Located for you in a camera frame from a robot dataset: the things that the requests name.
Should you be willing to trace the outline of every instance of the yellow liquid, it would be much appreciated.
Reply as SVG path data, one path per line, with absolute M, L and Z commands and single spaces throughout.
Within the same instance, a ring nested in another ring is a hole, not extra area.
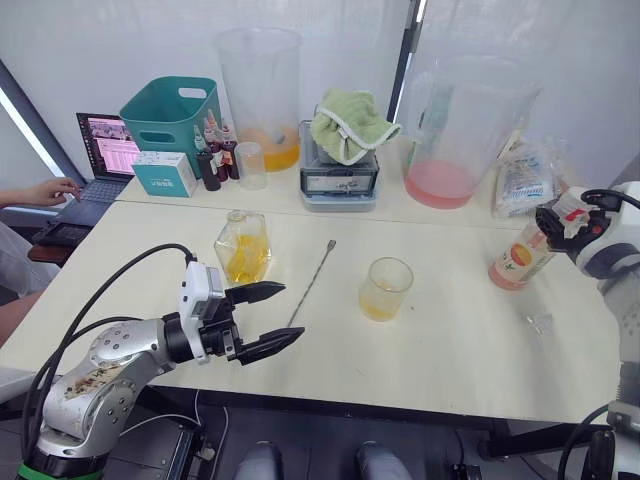
M 262 147 L 264 166 L 267 172 L 276 172 L 291 167 L 298 161 L 300 139 L 298 131 L 289 127 L 280 130 L 284 140 L 276 143 L 260 128 L 248 128 L 238 133 L 241 142 L 257 142 Z
M 266 234 L 238 235 L 236 246 L 237 249 L 227 264 L 229 279 L 240 285 L 262 280 L 269 263 Z
M 378 308 L 367 301 L 366 295 L 360 295 L 360 308 L 362 309 L 362 313 L 376 322 L 384 322 L 392 319 L 397 310 L 397 308 L 393 308 L 392 311 Z

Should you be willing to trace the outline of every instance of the measuring cup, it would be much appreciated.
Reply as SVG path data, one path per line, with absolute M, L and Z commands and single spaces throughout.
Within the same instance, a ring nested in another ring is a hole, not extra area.
M 238 140 L 260 144 L 267 171 L 298 160 L 300 44 L 297 33 L 277 28 L 215 37 Z
M 466 204 L 540 90 L 518 62 L 495 56 L 449 57 L 420 74 L 409 98 L 417 143 L 407 192 L 431 207 Z

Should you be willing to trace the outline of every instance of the sticker on robot arm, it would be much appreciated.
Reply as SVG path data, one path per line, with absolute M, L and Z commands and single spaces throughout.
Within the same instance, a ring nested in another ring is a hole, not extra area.
M 111 365 L 109 367 L 92 370 L 87 375 L 77 379 L 73 386 L 67 387 L 67 390 L 64 392 L 64 398 L 71 400 L 99 390 L 115 380 L 123 368 L 124 365 Z

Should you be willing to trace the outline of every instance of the white table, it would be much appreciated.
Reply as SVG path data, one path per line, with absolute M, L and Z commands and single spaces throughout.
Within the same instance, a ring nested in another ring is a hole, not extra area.
M 311 213 L 302 203 L 298 166 L 269 174 L 269 185 L 258 191 L 245 190 L 239 182 L 227 180 L 216 192 L 204 188 L 202 180 L 191 198 L 147 195 L 134 178 L 118 200 L 192 207 L 259 210 L 261 212 L 314 215 L 324 217 L 349 216 L 366 220 L 426 223 L 432 225 L 463 225 L 519 230 L 526 218 L 494 219 L 491 205 L 495 190 L 496 169 L 491 169 L 469 203 L 455 210 L 427 207 L 409 196 L 404 187 L 403 163 L 411 147 L 408 137 L 396 137 L 377 150 L 380 173 L 377 180 L 376 208 L 363 213 Z
M 37 369 L 82 304 L 141 251 L 180 242 L 218 265 L 218 209 L 116 202 L 0 350 L 0 365 Z M 155 384 L 351 402 L 490 417 L 577 422 L 613 398 L 618 333 L 595 281 L 557 256 L 523 292 L 495 287 L 487 267 L 511 230 L 267 214 L 273 262 L 267 279 L 287 289 L 236 320 L 246 341 L 286 325 L 329 239 L 337 240 L 295 325 L 307 331 L 278 355 L 242 367 L 215 358 L 190 362 Z M 388 323 L 364 317 L 358 284 L 369 263 L 404 259 L 415 283 Z M 84 324 L 111 315 L 157 317 L 175 311 L 182 254 L 148 258 L 109 289 Z M 537 334 L 530 314 L 551 313 Z M 86 353 L 76 342 L 60 371 Z

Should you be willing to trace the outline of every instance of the robotic arm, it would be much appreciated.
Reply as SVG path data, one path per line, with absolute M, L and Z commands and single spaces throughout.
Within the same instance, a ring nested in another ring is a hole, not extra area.
M 153 378 L 192 359 L 207 363 L 210 355 L 247 365 L 295 342 L 304 328 L 275 330 L 244 344 L 232 316 L 238 303 L 284 288 L 259 282 L 223 291 L 217 269 L 190 262 L 177 313 L 103 331 L 82 362 L 53 385 L 36 451 L 18 478 L 99 479 L 140 391 Z
M 582 478 L 640 479 L 640 182 L 587 191 L 581 198 L 596 209 L 575 236 L 566 238 L 551 208 L 539 207 L 536 221 L 552 250 L 600 280 L 598 290 L 620 330 L 618 395 L 607 414 L 614 430 L 594 435 Z

